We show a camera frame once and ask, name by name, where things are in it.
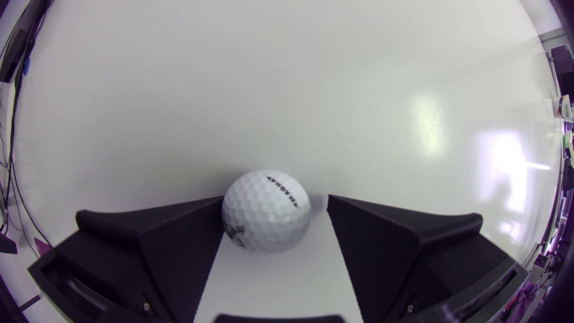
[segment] black logo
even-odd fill
[[[244,225],[238,225],[235,226],[231,229],[229,229],[227,231],[227,235],[233,239],[233,237],[235,237],[235,235],[237,235],[238,233],[244,233],[245,232],[245,226]]]
[[[279,187],[280,190],[281,190],[283,193],[285,193],[285,195],[287,195],[287,196],[289,197],[289,200],[291,201],[291,203],[293,203],[293,205],[295,205],[296,208],[299,208],[299,206],[297,206],[297,201],[295,201],[295,198],[293,197],[293,195],[291,195],[291,193],[289,192],[289,190],[288,190],[287,188],[285,188],[285,186],[281,185],[280,182],[278,182],[276,179],[274,179],[274,178],[272,178],[272,177],[270,177],[270,176],[267,176],[267,179],[268,179],[270,182],[274,183],[275,186]]]

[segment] white platform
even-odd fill
[[[355,323],[327,194],[478,212],[482,234],[521,262],[556,192],[555,95],[516,0],[58,0],[22,89],[18,178],[59,243],[79,209],[213,197],[247,171],[285,171],[311,196],[307,236],[274,257],[225,237],[195,321]],[[37,292],[25,245],[0,255],[24,301]]]

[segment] golf ball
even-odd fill
[[[231,240],[252,253],[291,249],[309,228],[307,192],[293,177],[274,170],[249,172],[223,198],[223,226]]]

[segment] golf ball dimple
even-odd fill
[[[223,198],[223,226],[231,240],[252,253],[291,249],[309,228],[309,197],[291,176],[275,170],[249,172]]]

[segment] black cable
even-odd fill
[[[26,210],[26,213],[28,214],[28,217],[30,218],[30,221],[32,222],[32,225],[34,225],[34,228],[36,229],[36,231],[38,231],[38,233],[40,234],[40,236],[42,236],[42,238],[46,241],[46,243],[53,248],[52,243],[50,243],[50,240],[48,240],[48,238],[46,237],[46,235],[44,235],[42,233],[42,231],[40,230],[40,228],[38,227],[38,225],[36,224],[36,222],[34,221],[34,218],[32,217],[32,214],[30,213],[30,211],[28,210],[28,207],[26,206],[26,203],[24,202],[24,198],[22,197],[22,193],[20,192],[20,186],[18,185],[18,176],[16,175],[16,168],[12,167],[12,171],[14,172],[14,184],[16,187],[16,190],[18,191],[18,195],[20,196],[20,202],[22,203],[22,206],[24,207],[24,210]]]
[[[8,201],[9,197],[10,197],[10,185],[12,185],[12,174],[15,175],[14,172],[14,138],[15,138],[15,118],[16,118],[16,114],[17,114],[17,108],[18,108],[18,99],[20,97],[20,91],[22,89],[22,79],[24,78],[24,65],[25,62],[29,59],[30,57],[30,53],[32,52],[32,48],[34,47],[34,43],[35,43],[35,38],[37,33],[40,31],[42,25],[43,25],[43,19],[42,20],[38,20],[38,18],[40,16],[44,16],[48,10],[48,8],[50,7],[50,5],[52,4],[52,1],[46,1],[44,2],[42,5],[40,5],[37,8],[37,11],[34,13],[34,19],[32,19],[32,24],[30,26],[30,32],[28,34],[28,38],[26,39],[26,44],[24,47],[24,51],[22,54],[22,59],[21,62],[18,66],[17,72],[15,74],[15,78],[14,78],[14,87],[15,87],[15,92],[14,92],[14,105],[12,107],[12,118],[11,118],[11,129],[10,129],[10,151],[8,154],[8,160],[7,160],[7,168],[8,168],[8,181],[7,181],[7,187],[6,187],[6,194],[3,194],[3,199],[4,201]],[[24,205],[23,203],[23,199],[22,199],[22,195],[20,194],[20,201],[22,201],[22,205]],[[36,230],[38,230],[38,233],[40,235],[42,235],[42,237],[46,240],[46,242],[51,246],[50,242],[48,241],[48,239],[45,237],[45,235],[40,232],[38,226],[36,225],[36,223],[34,222],[34,220],[32,219],[32,216],[30,215],[30,213],[28,212],[28,216],[30,217],[30,220],[32,221],[32,223],[34,224],[34,227],[36,228]]]
[[[18,199],[16,199],[16,210],[18,211],[18,218],[20,219],[20,225],[22,226],[22,233],[24,234],[24,238],[26,239],[26,242],[30,246],[30,249],[32,249],[32,252],[34,252],[36,258],[39,259],[40,256],[36,253],[36,250],[30,243],[30,240],[28,240],[28,235],[26,234],[26,228],[24,228],[24,222],[22,221],[22,215],[20,214],[20,207],[18,206]]]
[[[10,213],[8,213],[8,203],[6,203],[6,201],[4,200],[4,188],[2,187],[2,183],[0,182],[0,194],[2,194],[2,213],[6,212],[6,232],[4,233],[4,236],[6,236],[8,234],[8,228],[10,227]],[[4,228],[4,223],[2,223],[2,228],[0,228],[0,233],[2,232],[2,229]]]

